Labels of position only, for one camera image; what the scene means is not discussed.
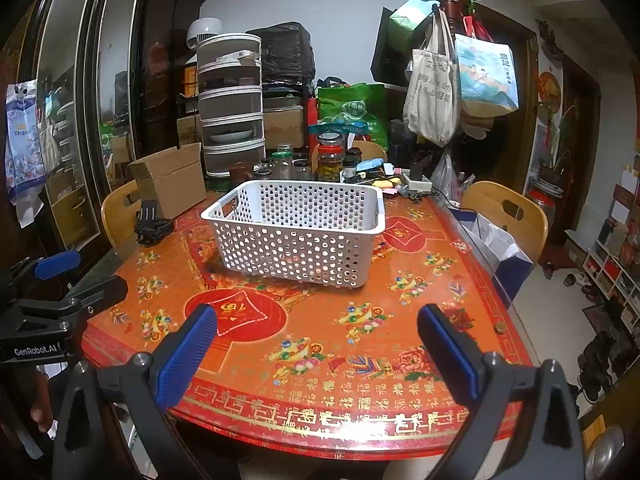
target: black plastic bag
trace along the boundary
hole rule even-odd
[[[262,82],[302,85],[316,77],[311,36],[298,22],[248,30],[262,39]]]

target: chair backrest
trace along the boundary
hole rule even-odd
[[[362,152],[362,160],[371,160],[372,158],[381,158],[385,162],[388,161],[386,158],[386,151],[382,149],[381,146],[377,145],[375,142],[369,142],[368,140],[354,140],[353,147],[359,148]],[[314,173],[318,169],[318,146],[314,148],[313,153],[311,154],[311,171]]]
[[[538,261],[548,231],[538,204],[502,184],[482,181],[466,190],[460,207],[473,209],[507,231],[534,264]]]
[[[133,236],[136,213],[140,211],[140,200],[131,203],[129,195],[138,190],[135,180],[111,191],[102,202],[102,225],[112,247]]]

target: white paper bag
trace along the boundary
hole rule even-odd
[[[502,296],[504,291],[509,300],[513,301],[533,268],[533,262],[518,246],[513,236],[481,214],[476,214],[476,220],[468,219],[468,212],[457,210],[452,213],[494,272],[494,277],[500,283],[500,286],[496,287],[498,294]]]
[[[402,112],[409,130],[438,146],[451,140],[460,118],[459,74],[454,58],[449,24],[438,9],[433,15],[429,43],[425,49],[413,51],[413,71]]]

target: table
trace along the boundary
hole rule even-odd
[[[421,346],[416,317],[425,303],[436,303],[483,351],[521,364],[531,354],[539,364],[479,252],[431,199],[385,199],[386,230],[357,289],[225,269],[200,219],[215,199],[178,217],[155,247],[129,240],[112,250],[76,286],[113,272],[129,285],[126,300],[91,319],[84,334],[84,352],[97,365],[153,351],[199,303],[216,309],[218,336],[176,415],[258,446],[324,458],[444,452],[468,410]],[[499,438],[513,431],[518,409],[508,407]]]

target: green shopping bag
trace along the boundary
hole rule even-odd
[[[385,151],[386,136],[385,86],[357,83],[352,86],[333,86],[318,89],[318,115],[325,121],[342,120],[347,123],[365,121],[371,140]]]

